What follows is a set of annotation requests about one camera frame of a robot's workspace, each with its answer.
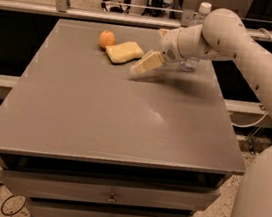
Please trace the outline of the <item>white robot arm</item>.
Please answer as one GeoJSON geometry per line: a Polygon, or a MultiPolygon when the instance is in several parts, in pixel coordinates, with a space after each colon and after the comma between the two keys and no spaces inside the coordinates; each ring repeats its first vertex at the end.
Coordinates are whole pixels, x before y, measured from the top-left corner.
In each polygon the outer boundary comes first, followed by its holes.
{"type": "MultiPolygon", "coordinates": [[[[149,51],[130,69],[141,75],[166,61],[228,59],[234,63],[272,121],[272,54],[250,37],[243,22],[229,9],[211,11],[204,23],[167,30],[159,49],[149,51]]],[[[272,146],[256,156],[239,184],[231,217],[272,217],[272,146]]]]}

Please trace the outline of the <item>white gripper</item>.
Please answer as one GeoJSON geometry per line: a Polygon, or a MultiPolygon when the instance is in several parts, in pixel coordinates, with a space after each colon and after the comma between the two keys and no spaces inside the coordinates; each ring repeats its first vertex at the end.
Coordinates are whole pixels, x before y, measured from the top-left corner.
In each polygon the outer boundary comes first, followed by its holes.
{"type": "Polygon", "coordinates": [[[149,50],[142,55],[137,62],[130,68],[132,75],[142,75],[148,71],[161,67],[164,60],[168,63],[179,62],[182,55],[178,48],[178,36],[180,29],[163,29],[158,30],[160,35],[159,51],[149,50]]]}

